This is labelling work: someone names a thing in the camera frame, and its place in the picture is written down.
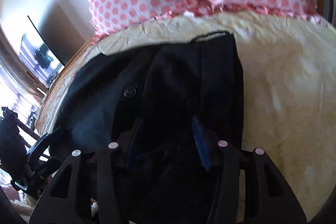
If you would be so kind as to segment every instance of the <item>bed sheet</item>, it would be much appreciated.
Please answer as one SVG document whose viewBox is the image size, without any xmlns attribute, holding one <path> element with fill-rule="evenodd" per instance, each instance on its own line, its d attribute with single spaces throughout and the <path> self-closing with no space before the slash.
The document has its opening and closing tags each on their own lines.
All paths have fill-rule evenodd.
<svg viewBox="0 0 336 224">
<path fill-rule="evenodd" d="M 216 30 L 234 34 L 243 66 L 243 149 L 265 149 L 312 219 L 336 185 L 336 30 L 329 24 L 245 11 L 131 26 L 77 53 L 48 93 L 36 128 L 51 132 L 76 71 L 94 56 Z"/>
</svg>

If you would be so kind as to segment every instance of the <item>button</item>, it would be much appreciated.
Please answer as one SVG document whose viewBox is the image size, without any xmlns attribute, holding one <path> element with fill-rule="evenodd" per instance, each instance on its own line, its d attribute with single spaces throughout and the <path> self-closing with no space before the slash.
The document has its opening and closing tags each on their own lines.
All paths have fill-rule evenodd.
<svg viewBox="0 0 336 224">
<path fill-rule="evenodd" d="M 124 95 L 127 98 L 132 98 L 135 95 L 135 93 L 137 93 L 137 91 L 135 90 L 133 86 L 128 85 L 124 89 Z"/>
</svg>

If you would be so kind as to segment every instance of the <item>round silver screw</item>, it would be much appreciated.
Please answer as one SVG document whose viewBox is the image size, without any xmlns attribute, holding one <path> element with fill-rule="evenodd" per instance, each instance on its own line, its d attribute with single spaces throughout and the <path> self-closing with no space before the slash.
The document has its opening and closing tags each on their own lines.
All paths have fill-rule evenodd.
<svg viewBox="0 0 336 224">
<path fill-rule="evenodd" d="M 261 148 L 257 148 L 257 149 L 255 150 L 255 152 L 256 152 L 258 155 L 263 155 L 263 154 L 265 154 L 265 151 L 264 151 L 263 149 L 261 149 Z"/>
<path fill-rule="evenodd" d="M 219 145 L 220 147 L 227 147 L 227 146 L 228 146 L 228 143 L 227 143 L 227 141 L 223 141 L 223 140 L 221 140 L 221 141 L 218 142 L 218 145 Z"/>
<path fill-rule="evenodd" d="M 117 148 L 118 147 L 118 143 L 116 143 L 116 142 L 113 142 L 113 143 L 110 143 L 109 144 L 109 148 L 110 149 L 115 149 L 115 148 Z"/>
<path fill-rule="evenodd" d="M 74 150 L 74 151 L 72 151 L 72 153 L 71 153 L 71 155 L 73 155 L 74 157 L 77 157 L 77 156 L 79 156 L 81 154 L 81 151 L 80 150 Z"/>
</svg>

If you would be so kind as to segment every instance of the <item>curtain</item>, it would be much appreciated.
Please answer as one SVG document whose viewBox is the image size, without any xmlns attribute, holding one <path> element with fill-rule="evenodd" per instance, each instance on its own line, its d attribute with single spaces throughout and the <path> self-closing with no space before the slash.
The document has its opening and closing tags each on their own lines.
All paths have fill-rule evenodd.
<svg viewBox="0 0 336 224">
<path fill-rule="evenodd" d="M 2 30 L 0 30 L 0 106 L 7 106 L 27 123 L 30 113 L 40 109 L 43 94 L 39 81 L 30 77 Z"/>
</svg>

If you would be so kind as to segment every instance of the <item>beige blanket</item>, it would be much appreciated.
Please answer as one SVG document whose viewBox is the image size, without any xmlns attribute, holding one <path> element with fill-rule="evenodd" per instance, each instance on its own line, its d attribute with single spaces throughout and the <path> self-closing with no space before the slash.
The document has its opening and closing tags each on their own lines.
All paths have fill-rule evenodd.
<svg viewBox="0 0 336 224">
<path fill-rule="evenodd" d="M 265 149 L 312 219 L 336 185 L 336 30 L 330 25 L 246 11 L 132 26 L 78 53 L 49 92 L 38 131 L 51 132 L 74 74 L 99 53 L 187 42 L 215 30 L 235 35 L 244 70 L 243 148 Z"/>
</svg>

